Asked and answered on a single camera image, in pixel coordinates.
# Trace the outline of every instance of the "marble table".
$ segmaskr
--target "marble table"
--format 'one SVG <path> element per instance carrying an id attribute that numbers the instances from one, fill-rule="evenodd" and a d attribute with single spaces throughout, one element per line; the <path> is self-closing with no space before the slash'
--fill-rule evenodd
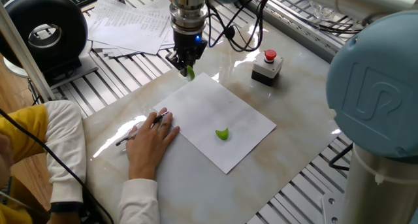
<path id="1" fill-rule="evenodd" d="M 248 25 L 243 35 L 252 29 Z M 251 79 L 252 61 L 267 49 L 284 58 L 272 87 Z M 179 135 L 157 173 L 161 223 L 243 224 L 259 211 L 336 137 L 325 96 L 328 69 L 328 63 L 267 23 L 257 51 L 236 53 L 226 40 L 208 48 L 196 74 L 205 72 L 277 127 L 228 174 Z M 185 84 L 173 69 L 84 120 L 88 187 L 116 223 L 128 162 L 115 141 Z"/>

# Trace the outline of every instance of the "yellow shirt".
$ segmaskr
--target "yellow shirt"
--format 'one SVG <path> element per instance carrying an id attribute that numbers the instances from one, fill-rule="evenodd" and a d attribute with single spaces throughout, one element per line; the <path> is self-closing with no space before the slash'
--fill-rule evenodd
<path id="1" fill-rule="evenodd" d="M 25 108 L 11 113 L 9 116 L 43 142 L 45 141 L 48 115 L 44 105 Z M 39 144 L 3 117 L 0 118 L 0 135 L 9 137 L 15 163 L 43 152 L 43 148 Z M 9 195 L 32 208 L 44 211 L 36 198 L 16 178 L 11 179 Z M 0 224 L 32 224 L 45 223 L 46 221 L 44 218 L 32 214 L 31 211 L 28 212 L 28 210 L 12 200 L 8 200 L 7 205 L 0 204 Z"/>

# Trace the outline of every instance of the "green object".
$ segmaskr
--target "green object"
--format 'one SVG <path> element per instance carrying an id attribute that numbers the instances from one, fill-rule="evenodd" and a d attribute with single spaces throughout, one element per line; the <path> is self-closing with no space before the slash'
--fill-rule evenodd
<path id="1" fill-rule="evenodd" d="M 228 139 L 228 136 L 229 136 L 228 128 L 224 131 L 217 130 L 217 131 L 215 131 L 215 133 L 216 133 L 216 136 L 219 137 L 222 140 L 227 140 Z"/>
<path id="2" fill-rule="evenodd" d="M 195 79 L 195 71 L 191 68 L 191 66 L 187 66 L 187 73 L 190 76 L 190 80 Z"/>

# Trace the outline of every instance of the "electrical wire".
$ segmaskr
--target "electrical wire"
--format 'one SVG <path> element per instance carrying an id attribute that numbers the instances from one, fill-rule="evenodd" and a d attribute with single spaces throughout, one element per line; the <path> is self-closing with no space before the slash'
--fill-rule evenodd
<path id="1" fill-rule="evenodd" d="M 52 158 L 55 159 L 71 176 L 83 187 L 84 191 L 86 191 L 89 198 L 92 199 L 92 201 L 106 214 L 108 219 L 110 220 L 111 224 L 114 224 L 114 221 L 112 219 L 112 216 L 107 212 L 107 210 L 101 205 L 101 203 L 91 194 L 87 186 L 84 184 L 84 182 L 69 168 L 65 165 L 64 162 L 62 162 L 58 156 L 39 138 L 37 138 L 35 135 L 31 134 L 29 131 L 24 129 L 22 126 L 20 126 L 16 121 L 14 121 L 6 112 L 4 112 L 2 109 L 0 109 L 0 115 L 2 115 L 7 121 L 9 121 L 13 126 L 18 128 L 21 132 L 26 134 L 28 137 L 32 138 L 35 142 L 40 144 L 50 155 Z"/>
<path id="2" fill-rule="evenodd" d="M 343 166 L 340 166 L 340 165 L 335 165 L 335 163 L 339 159 L 341 159 L 343 156 L 345 156 L 352 149 L 353 149 L 353 144 L 351 143 L 351 145 L 346 147 L 344 150 L 342 150 L 342 152 L 340 152 L 338 155 L 336 155 L 334 158 L 332 158 L 331 161 L 329 161 L 329 166 L 331 168 L 340 169 L 340 170 L 344 170 L 344 171 L 349 171 L 350 170 L 349 167 L 343 167 Z"/>
<path id="3" fill-rule="evenodd" d="M 33 101 L 32 106 L 35 106 L 38 103 L 38 100 L 40 99 L 40 95 Z"/>
<path id="4" fill-rule="evenodd" d="M 360 31 L 362 31 L 362 29 L 356 29 L 356 30 L 338 29 L 338 28 L 328 27 L 328 26 L 325 26 L 325 25 L 318 24 L 316 22 L 309 21 L 308 19 L 302 18 L 300 16 L 297 16 L 297 18 L 299 20 L 302 20 L 306 24 L 309 24 L 309 25 L 311 25 L 315 28 L 320 29 L 321 31 L 326 31 L 326 32 L 331 32 L 331 33 L 339 33 L 339 34 L 357 34 Z"/>
<path id="5" fill-rule="evenodd" d="M 236 28 L 236 31 L 238 32 L 238 34 L 241 36 L 241 39 L 245 42 L 246 40 L 244 39 L 244 36 L 241 34 L 241 30 L 237 25 L 233 25 L 233 27 Z"/>
<path id="6" fill-rule="evenodd" d="M 248 0 L 246 2 L 245 5 L 243 5 L 242 7 L 240 7 L 238 9 L 238 11 L 234 14 L 234 16 L 231 18 L 231 20 L 229 21 L 229 23 L 227 25 L 225 25 L 221 19 L 221 16 L 219 15 L 219 13 L 217 12 L 216 8 L 210 4 L 210 0 L 206 0 L 206 5 L 208 6 L 208 18 L 209 18 L 209 47 L 212 48 L 214 47 L 219 40 L 221 39 L 221 37 L 225 34 L 226 30 L 228 27 L 231 26 L 231 24 L 233 23 L 233 21 L 235 20 L 235 18 L 239 15 L 240 12 L 242 12 L 242 10 L 245 8 L 245 6 L 249 5 L 253 0 Z M 211 15 L 211 10 L 213 10 L 215 12 L 216 17 L 218 18 L 219 22 L 222 25 L 223 31 L 221 32 L 221 34 L 219 34 L 219 36 L 217 37 L 217 39 L 215 40 L 215 42 L 213 44 L 210 43 L 211 41 L 211 37 L 212 37 L 212 15 Z"/>
<path id="7" fill-rule="evenodd" d="M 216 10 L 216 8 L 210 3 L 210 0 L 206 0 L 206 5 L 208 7 L 208 20 L 209 20 L 209 47 L 213 47 L 217 44 L 217 42 L 220 40 L 220 38 L 225 35 L 231 45 L 231 47 L 233 48 L 233 50 L 235 50 L 236 52 L 252 52 L 255 51 L 256 49 L 258 49 L 263 41 L 263 11 L 264 8 L 268 2 L 268 0 L 261 0 L 259 5 L 257 6 L 257 12 L 256 12 L 256 16 L 257 16 L 257 20 L 255 21 L 255 25 L 254 25 L 254 30 L 250 36 L 250 38 L 245 41 L 245 39 L 243 38 L 242 34 L 240 33 L 241 38 L 243 39 L 245 46 L 241 46 L 239 45 L 234 39 L 233 36 L 228 37 L 227 36 L 227 32 L 231 32 L 231 24 L 233 23 L 234 19 L 239 15 L 240 12 L 242 12 L 242 10 L 249 5 L 250 2 L 252 2 L 253 0 L 248 0 L 244 5 L 242 5 L 238 11 L 235 13 L 235 15 L 231 18 L 231 20 L 229 21 L 229 23 L 227 25 L 225 25 L 222 21 L 221 16 L 219 15 L 219 12 Z M 223 31 L 221 32 L 221 34 L 218 36 L 218 38 L 215 40 L 215 42 L 213 44 L 211 44 L 211 40 L 212 40 L 212 17 L 215 16 L 222 28 Z M 258 43 L 255 47 L 251 47 L 249 44 L 251 43 L 251 41 L 254 38 L 255 32 L 256 30 L 258 30 Z"/>

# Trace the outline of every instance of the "wooden floor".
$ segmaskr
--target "wooden floor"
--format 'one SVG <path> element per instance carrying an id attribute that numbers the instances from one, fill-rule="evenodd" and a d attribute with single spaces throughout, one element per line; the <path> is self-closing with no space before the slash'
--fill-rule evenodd
<path id="1" fill-rule="evenodd" d="M 11 113 L 32 104 L 33 99 L 27 79 L 10 73 L 0 55 L 0 108 L 6 113 Z M 45 209 L 49 210 L 52 186 L 48 182 L 50 175 L 46 169 L 45 154 L 15 164 L 12 167 L 12 175 L 23 182 Z"/>

